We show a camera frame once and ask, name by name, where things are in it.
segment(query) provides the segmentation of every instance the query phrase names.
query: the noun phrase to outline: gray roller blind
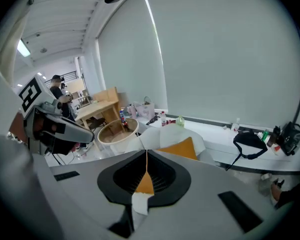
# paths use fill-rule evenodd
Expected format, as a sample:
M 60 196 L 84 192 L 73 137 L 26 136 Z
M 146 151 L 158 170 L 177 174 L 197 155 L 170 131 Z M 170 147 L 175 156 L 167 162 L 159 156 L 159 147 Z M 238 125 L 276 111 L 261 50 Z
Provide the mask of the gray roller blind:
M 274 127 L 300 98 L 300 41 L 278 0 L 149 0 L 169 113 Z
M 117 87 L 130 103 L 149 96 L 157 108 L 167 108 L 162 60 L 145 0 L 127 0 L 98 41 L 107 89 Z

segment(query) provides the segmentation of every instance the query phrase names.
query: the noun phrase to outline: black shirt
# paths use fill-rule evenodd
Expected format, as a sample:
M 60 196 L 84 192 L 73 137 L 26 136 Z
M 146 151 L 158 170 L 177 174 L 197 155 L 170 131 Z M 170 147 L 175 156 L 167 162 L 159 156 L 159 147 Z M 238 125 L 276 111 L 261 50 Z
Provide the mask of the black shirt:
M 59 87 L 56 87 L 56 86 L 52 86 L 50 87 L 50 91 L 53 93 L 53 95 L 56 97 L 56 98 L 60 98 L 61 96 L 63 96 L 61 90 Z M 66 118 L 69 118 L 70 116 L 70 109 L 69 109 L 69 106 L 67 103 L 62 103 L 62 116 L 63 117 L 66 117 Z

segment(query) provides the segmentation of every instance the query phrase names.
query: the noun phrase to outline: ceiling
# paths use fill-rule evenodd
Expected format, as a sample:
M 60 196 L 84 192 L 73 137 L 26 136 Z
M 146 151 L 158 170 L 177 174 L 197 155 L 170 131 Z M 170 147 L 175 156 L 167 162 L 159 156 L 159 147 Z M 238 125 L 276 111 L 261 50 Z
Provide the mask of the ceiling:
M 99 0 L 34 0 L 22 35 L 31 55 L 16 56 L 15 70 L 53 54 L 82 48 Z

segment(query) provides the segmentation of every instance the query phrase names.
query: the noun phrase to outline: black strap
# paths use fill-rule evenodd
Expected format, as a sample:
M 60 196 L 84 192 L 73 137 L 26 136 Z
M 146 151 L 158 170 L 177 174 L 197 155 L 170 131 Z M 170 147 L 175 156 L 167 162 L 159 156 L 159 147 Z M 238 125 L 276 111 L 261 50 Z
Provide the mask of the black strap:
M 231 167 L 233 166 L 233 164 L 235 164 L 236 161 L 237 161 L 241 156 L 242 156 L 243 158 L 246 158 L 246 159 L 249 159 L 249 160 L 253 160 L 253 159 L 255 159 L 255 158 L 258 158 L 260 155 L 264 154 L 264 153 L 267 151 L 267 149 L 263 149 L 263 150 L 261 150 L 260 152 L 258 152 L 258 153 L 256 153 L 256 154 L 245 155 L 245 154 L 242 153 L 242 148 L 241 148 L 241 146 L 238 145 L 238 143 L 237 143 L 235 140 L 233 141 L 233 144 L 238 148 L 240 154 L 238 155 L 237 158 L 235 158 L 234 162 L 233 162 L 231 165 L 229 165 L 229 166 L 225 169 L 226 171 L 227 171 L 229 168 L 231 168 Z

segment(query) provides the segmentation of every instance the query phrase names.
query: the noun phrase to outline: man wearing black cap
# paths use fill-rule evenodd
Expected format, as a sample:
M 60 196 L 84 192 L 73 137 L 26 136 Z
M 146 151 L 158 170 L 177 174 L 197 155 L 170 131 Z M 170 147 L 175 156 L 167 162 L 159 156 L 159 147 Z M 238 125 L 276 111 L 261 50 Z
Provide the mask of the man wearing black cap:
M 50 91 L 53 93 L 53 95 L 62 103 L 62 116 L 64 118 L 68 118 L 71 121 L 74 121 L 73 116 L 71 115 L 68 102 L 71 101 L 71 96 L 66 96 L 63 95 L 61 90 L 60 90 L 60 85 L 61 85 L 61 77 L 57 74 L 55 74 L 52 77 L 52 82 L 51 82 L 51 87 Z

